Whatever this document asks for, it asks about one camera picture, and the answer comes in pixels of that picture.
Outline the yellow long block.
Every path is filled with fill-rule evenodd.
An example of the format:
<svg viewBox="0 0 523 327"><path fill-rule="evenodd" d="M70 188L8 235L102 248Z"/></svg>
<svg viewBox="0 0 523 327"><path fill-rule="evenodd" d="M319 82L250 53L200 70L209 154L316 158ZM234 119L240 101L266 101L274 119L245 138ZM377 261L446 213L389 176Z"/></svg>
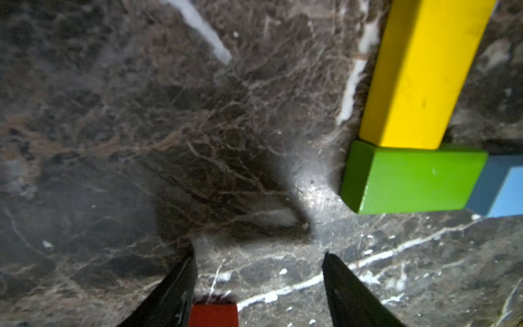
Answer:
<svg viewBox="0 0 523 327"><path fill-rule="evenodd" d="M439 148L495 1L393 1L359 137Z"/></svg>

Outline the red short block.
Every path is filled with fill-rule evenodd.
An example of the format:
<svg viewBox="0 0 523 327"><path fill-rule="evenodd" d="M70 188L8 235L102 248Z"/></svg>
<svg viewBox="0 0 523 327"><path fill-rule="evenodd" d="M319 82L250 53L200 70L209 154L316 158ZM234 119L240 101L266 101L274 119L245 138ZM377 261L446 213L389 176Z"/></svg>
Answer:
<svg viewBox="0 0 523 327"><path fill-rule="evenodd" d="M237 304L228 298L217 297L195 302L189 327L239 327Z"/></svg>

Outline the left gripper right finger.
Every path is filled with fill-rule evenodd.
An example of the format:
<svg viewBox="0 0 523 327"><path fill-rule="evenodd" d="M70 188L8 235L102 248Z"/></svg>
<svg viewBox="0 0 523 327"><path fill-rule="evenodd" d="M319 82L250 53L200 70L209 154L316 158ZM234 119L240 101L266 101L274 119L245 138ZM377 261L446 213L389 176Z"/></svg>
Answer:
<svg viewBox="0 0 523 327"><path fill-rule="evenodd" d="M333 253L326 253L322 263L324 286L334 326L402 326Z"/></svg>

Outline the green short block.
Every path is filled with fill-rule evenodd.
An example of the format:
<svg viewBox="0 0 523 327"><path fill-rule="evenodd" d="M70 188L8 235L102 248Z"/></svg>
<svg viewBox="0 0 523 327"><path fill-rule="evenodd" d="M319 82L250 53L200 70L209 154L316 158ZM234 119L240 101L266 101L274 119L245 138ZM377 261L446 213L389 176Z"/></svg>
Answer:
<svg viewBox="0 0 523 327"><path fill-rule="evenodd" d="M461 210L488 159L480 149L443 143L436 150L353 142L340 197L355 213Z"/></svg>

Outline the light blue short block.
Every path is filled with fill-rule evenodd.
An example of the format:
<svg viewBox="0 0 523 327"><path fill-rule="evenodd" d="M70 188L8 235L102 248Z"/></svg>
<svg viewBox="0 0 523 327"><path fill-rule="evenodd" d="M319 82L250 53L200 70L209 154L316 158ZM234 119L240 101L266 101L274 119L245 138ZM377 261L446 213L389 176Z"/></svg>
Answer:
<svg viewBox="0 0 523 327"><path fill-rule="evenodd" d="M490 156L466 208L482 217L522 214L522 155Z"/></svg>

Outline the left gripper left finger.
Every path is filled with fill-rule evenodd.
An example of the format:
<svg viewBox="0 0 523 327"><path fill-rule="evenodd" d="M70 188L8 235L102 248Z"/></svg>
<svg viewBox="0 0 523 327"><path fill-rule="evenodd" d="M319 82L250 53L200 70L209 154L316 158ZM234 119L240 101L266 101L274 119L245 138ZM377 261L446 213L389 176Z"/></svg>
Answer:
<svg viewBox="0 0 523 327"><path fill-rule="evenodd" d="M120 326L188 326L197 282L194 248Z"/></svg>

